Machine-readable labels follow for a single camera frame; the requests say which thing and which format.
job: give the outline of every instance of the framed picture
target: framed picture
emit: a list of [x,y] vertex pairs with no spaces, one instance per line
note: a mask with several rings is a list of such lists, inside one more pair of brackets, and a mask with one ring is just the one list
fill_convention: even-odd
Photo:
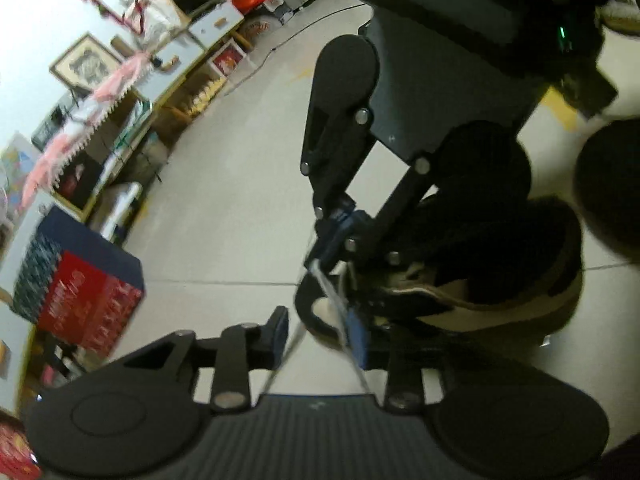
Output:
[[223,75],[228,76],[245,57],[246,54],[238,44],[234,40],[229,40],[213,55],[213,64]]
[[69,88],[95,90],[120,66],[120,60],[91,34],[86,33],[60,56],[50,72]]

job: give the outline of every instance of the black shoe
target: black shoe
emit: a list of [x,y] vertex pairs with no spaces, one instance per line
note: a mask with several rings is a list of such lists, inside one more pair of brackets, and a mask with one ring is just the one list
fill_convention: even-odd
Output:
[[[416,245],[424,257],[403,267],[347,267],[339,288],[350,307],[380,324],[418,318],[472,332],[539,319],[580,297],[580,222],[556,198],[529,201],[504,221],[435,226]],[[335,326],[326,300],[313,312]]]

